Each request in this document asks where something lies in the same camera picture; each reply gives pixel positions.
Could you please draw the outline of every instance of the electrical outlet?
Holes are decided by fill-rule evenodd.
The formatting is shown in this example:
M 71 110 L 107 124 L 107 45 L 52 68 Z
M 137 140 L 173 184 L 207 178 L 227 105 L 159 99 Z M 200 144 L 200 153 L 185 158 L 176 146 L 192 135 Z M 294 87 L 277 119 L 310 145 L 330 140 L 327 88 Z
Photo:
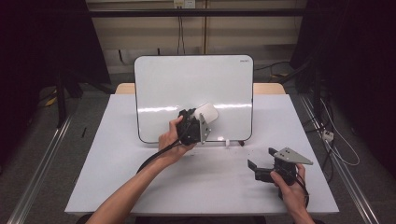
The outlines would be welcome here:
M 184 0 L 174 0 L 175 8 L 184 8 Z
M 184 8 L 195 8 L 195 0 L 185 0 Z
M 323 130 L 322 139 L 331 142 L 334 139 L 334 133 L 331 133 L 327 130 Z

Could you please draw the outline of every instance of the human arm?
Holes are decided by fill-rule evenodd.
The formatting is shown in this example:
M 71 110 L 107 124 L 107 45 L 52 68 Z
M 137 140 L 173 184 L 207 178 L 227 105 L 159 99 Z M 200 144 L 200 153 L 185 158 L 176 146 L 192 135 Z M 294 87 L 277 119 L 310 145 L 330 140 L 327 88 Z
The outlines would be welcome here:
M 165 148 L 177 140 L 176 125 L 181 120 L 182 116 L 169 122 L 169 131 L 162 134 L 159 138 L 159 149 Z M 107 198 L 93 213 L 87 223 L 122 223 L 128 217 L 134 204 L 148 187 L 149 183 L 163 169 L 177 162 L 194 146 L 176 146 L 149 163 Z
M 298 179 L 304 183 L 305 168 L 301 164 L 296 164 L 298 169 Z M 315 223 L 312 217 L 308 214 L 305 208 L 305 193 L 300 185 L 294 183 L 288 186 L 277 172 L 271 172 L 271 177 L 283 195 L 283 203 L 288 209 L 288 213 L 293 218 L 296 224 L 311 224 Z

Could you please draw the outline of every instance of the white table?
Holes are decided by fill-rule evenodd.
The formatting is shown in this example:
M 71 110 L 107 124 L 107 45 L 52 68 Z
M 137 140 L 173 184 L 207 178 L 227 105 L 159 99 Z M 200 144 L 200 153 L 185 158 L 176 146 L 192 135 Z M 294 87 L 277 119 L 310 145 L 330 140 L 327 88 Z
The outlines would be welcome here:
M 65 212 L 93 212 L 141 163 L 157 151 L 137 136 L 134 95 L 110 97 L 92 148 Z M 277 188 L 254 179 L 250 159 L 272 167 L 268 147 L 290 147 L 314 162 L 306 167 L 311 214 L 338 212 L 288 95 L 254 95 L 253 132 L 244 147 L 233 143 L 197 146 L 159 174 L 134 209 L 137 216 L 246 216 L 286 213 Z

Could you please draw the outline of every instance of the white wall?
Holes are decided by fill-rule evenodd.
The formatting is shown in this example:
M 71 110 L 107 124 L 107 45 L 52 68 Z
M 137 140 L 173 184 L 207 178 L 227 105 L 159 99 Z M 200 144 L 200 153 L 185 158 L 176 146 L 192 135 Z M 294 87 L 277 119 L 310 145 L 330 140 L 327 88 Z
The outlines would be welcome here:
M 306 0 L 196 0 L 197 8 L 300 8 Z M 173 8 L 169 0 L 87 0 L 95 8 Z M 177 54 L 178 18 L 93 18 L 109 73 L 131 71 L 135 57 Z M 249 54 L 255 64 L 288 61 L 297 42 L 301 17 L 184 17 L 187 54 Z M 127 65 L 119 60 L 118 49 Z

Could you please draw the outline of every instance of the human hand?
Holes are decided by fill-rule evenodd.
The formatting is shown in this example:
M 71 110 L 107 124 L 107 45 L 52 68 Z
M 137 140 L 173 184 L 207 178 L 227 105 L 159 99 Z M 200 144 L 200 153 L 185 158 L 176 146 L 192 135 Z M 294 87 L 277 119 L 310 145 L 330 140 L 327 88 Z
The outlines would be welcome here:
M 301 164 L 296 164 L 298 169 L 297 178 L 305 182 L 305 168 Z M 283 195 L 283 203 L 286 205 L 289 214 L 293 217 L 296 224 L 298 223 L 314 223 L 311 216 L 305 208 L 305 192 L 302 187 L 295 182 L 293 185 L 288 186 L 277 172 L 271 172 L 271 177 L 277 187 L 280 188 Z
M 162 134 L 159 137 L 159 150 L 171 145 L 177 140 L 177 128 L 176 125 L 183 120 L 183 116 L 179 116 L 177 119 L 169 121 L 169 131 Z M 191 144 L 189 146 L 184 146 L 177 144 L 172 149 L 164 152 L 159 158 L 163 160 L 166 165 L 171 165 L 177 162 L 187 151 L 193 149 L 196 144 Z

